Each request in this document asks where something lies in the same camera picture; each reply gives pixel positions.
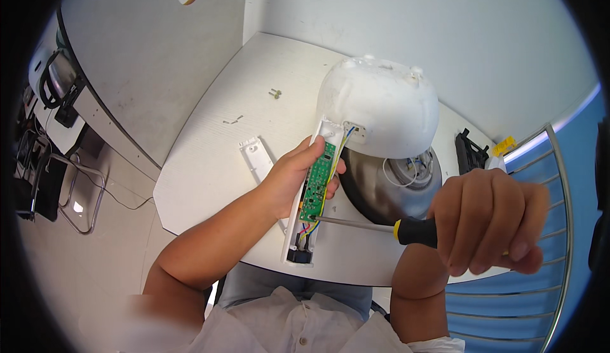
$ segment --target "circuit board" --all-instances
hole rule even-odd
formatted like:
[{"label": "circuit board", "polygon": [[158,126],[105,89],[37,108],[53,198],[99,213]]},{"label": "circuit board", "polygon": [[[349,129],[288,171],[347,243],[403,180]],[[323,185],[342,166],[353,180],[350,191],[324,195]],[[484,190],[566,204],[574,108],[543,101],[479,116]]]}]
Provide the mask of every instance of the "circuit board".
[{"label": "circuit board", "polygon": [[312,216],[319,216],[322,212],[324,203],[324,192],[326,183],[332,170],[336,146],[326,143],[324,153],[314,165],[309,169],[309,175],[305,182],[306,189],[301,194],[299,220],[302,222],[313,223]]}]

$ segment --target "black cable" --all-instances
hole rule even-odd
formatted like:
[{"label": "black cable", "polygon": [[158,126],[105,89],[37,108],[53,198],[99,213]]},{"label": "black cable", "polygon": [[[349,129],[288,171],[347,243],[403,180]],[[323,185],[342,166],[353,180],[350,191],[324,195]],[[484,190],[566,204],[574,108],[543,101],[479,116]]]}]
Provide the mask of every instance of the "black cable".
[{"label": "black cable", "polygon": [[101,186],[99,186],[97,183],[95,183],[93,181],[93,179],[83,170],[81,170],[78,166],[76,166],[76,164],[71,160],[71,159],[67,159],[68,161],[70,161],[70,163],[72,164],[72,166],[74,166],[76,168],[76,170],[78,170],[79,172],[81,172],[82,174],[84,174],[85,176],[87,176],[87,178],[89,179],[89,181],[91,181],[91,183],[93,183],[95,186],[97,186],[98,188],[104,190],[105,192],[107,192],[108,194],[110,194],[110,196],[118,202],[118,204],[123,205],[125,208],[128,208],[129,210],[138,210],[140,207],[144,206],[149,200],[153,199],[153,197],[149,197],[147,198],[144,202],[142,202],[140,205],[138,205],[135,208],[131,208],[129,206],[127,206],[126,204],[122,203],[121,201],[119,201],[114,195],[112,195],[112,193],[110,191],[108,191],[106,188],[103,188]]}]

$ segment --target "floor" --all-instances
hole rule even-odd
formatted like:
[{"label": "floor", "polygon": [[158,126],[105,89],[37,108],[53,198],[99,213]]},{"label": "floor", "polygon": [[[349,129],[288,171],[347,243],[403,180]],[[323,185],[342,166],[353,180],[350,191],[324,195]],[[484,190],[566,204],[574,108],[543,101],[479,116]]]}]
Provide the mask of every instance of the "floor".
[{"label": "floor", "polygon": [[[107,174],[107,190],[126,206],[135,208],[153,196],[155,182],[108,145],[97,159],[84,151],[79,154],[83,165]],[[73,174],[74,168],[68,167],[61,202],[67,198]],[[98,193],[87,177],[78,175],[66,213],[81,230],[88,228]],[[123,296],[140,294],[149,268],[175,238],[163,229],[154,200],[129,210],[107,193],[91,235],[77,234],[61,215],[56,222],[42,216],[35,222],[21,221],[20,229],[35,278],[58,323],[80,351],[95,352],[114,350],[94,348],[80,333],[80,316]],[[389,288],[374,288],[373,299],[386,310],[389,297]]]}]

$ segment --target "metal pot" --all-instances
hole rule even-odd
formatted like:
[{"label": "metal pot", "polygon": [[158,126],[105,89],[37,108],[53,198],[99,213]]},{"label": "metal pot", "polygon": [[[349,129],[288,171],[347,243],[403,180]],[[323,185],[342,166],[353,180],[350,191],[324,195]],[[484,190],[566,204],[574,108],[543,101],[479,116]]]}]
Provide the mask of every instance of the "metal pot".
[{"label": "metal pot", "polygon": [[416,179],[407,187],[398,187],[388,179],[399,185],[410,182],[417,171],[414,159],[387,160],[384,174],[384,159],[344,148],[341,158],[347,171],[339,179],[350,202],[372,223],[393,225],[408,216],[423,220],[442,185],[442,173],[432,148],[420,156],[427,163],[417,161]]}]

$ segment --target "hand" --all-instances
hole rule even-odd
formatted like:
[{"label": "hand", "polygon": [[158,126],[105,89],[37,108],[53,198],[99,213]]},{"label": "hand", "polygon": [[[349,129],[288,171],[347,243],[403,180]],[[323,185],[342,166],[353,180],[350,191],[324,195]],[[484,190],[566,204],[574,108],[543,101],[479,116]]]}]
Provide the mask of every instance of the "hand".
[{"label": "hand", "polygon": [[[316,136],[311,145],[310,140],[311,136],[308,136],[298,147],[283,155],[255,189],[263,196],[273,216],[278,220],[290,216],[292,203],[307,170],[324,153],[324,137]],[[345,173],[345,162],[342,159],[339,159],[336,170],[339,174]],[[335,176],[326,186],[326,198],[332,198],[338,188],[339,178]]]},{"label": "hand", "polygon": [[517,182],[500,169],[474,169],[445,182],[428,218],[436,220],[438,254],[452,276],[492,265],[533,274],[542,265],[536,243],[548,207],[545,186]]}]

